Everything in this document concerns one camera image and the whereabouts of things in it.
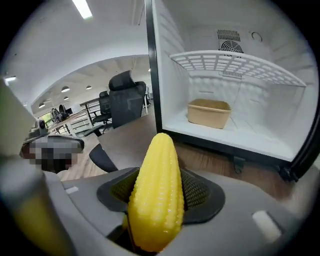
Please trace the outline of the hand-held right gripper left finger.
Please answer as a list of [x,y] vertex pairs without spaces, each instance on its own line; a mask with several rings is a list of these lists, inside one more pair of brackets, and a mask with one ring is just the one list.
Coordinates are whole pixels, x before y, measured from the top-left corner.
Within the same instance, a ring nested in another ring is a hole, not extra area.
[[69,181],[46,172],[50,198],[73,242],[76,256],[137,256],[107,238],[122,224],[124,213],[110,211],[97,197],[99,186],[129,171],[130,168],[125,168]]

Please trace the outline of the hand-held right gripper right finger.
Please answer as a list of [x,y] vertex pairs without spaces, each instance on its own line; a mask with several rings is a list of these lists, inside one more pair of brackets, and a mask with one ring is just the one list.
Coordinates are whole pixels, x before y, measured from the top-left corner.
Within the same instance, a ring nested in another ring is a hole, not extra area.
[[[267,256],[277,253],[303,223],[273,197],[245,181],[215,173],[196,171],[218,184],[225,193],[222,210],[210,221],[185,225],[157,256]],[[265,211],[281,231],[271,241],[255,223],[253,215]]]

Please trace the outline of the yellow corn cob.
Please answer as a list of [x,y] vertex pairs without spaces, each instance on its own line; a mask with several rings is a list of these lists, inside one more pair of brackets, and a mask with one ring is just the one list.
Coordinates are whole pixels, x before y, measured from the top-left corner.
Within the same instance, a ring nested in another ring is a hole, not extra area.
[[184,195],[177,152],[171,137],[153,137],[129,197],[127,219],[134,245],[162,251],[181,231]]

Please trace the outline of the white mini fridge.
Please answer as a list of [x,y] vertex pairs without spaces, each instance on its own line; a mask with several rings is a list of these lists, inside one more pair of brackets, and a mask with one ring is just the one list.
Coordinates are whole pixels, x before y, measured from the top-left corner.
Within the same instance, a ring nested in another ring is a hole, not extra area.
[[[276,168],[299,180],[320,154],[320,53],[276,0],[144,0],[156,129],[175,140]],[[172,54],[219,50],[252,55],[291,72],[306,87],[218,72],[193,74]],[[195,99],[224,101],[223,129],[188,121]]]

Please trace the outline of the black mesh office chair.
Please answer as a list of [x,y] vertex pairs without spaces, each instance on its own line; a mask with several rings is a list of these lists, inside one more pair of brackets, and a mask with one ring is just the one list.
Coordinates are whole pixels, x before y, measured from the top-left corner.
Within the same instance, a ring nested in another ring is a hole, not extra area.
[[112,173],[118,170],[109,156],[106,154],[100,143],[90,151],[89,158],[104,172]]

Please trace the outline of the white office desk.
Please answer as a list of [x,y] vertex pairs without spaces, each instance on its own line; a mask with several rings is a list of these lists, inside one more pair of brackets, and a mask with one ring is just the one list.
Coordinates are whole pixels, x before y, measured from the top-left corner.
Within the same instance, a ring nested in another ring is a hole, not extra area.
[[48,128],[48,133],[52,135],[71,135],[76,136],[84,128],[90,126],[86,110],[70,115],[66,120],[54,123]]

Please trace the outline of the black metal railing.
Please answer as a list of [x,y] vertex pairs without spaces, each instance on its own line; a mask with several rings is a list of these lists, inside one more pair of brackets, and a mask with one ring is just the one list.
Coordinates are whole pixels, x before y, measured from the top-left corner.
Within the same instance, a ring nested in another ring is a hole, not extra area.
[[98,98],[94,98],[80,104],[82,110],[85,110],[91,119],[101,114]]

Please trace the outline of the black high-back office chair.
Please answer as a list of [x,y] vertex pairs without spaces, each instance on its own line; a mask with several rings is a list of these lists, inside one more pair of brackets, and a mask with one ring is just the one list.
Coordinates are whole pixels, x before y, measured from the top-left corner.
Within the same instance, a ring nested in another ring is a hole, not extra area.
[[112,77],[108,86],[114,129],[141,117],[147,87],[145,82],[133,81],[132,72],[127,70]]

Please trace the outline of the beige plastic container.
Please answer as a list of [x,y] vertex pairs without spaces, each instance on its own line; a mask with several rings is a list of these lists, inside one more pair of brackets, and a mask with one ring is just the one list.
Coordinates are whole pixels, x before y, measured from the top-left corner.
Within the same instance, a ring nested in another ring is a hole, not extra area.
[[225,101],[198,98],[188,103],[187,118],[193,124],[223,129],[231,111]]

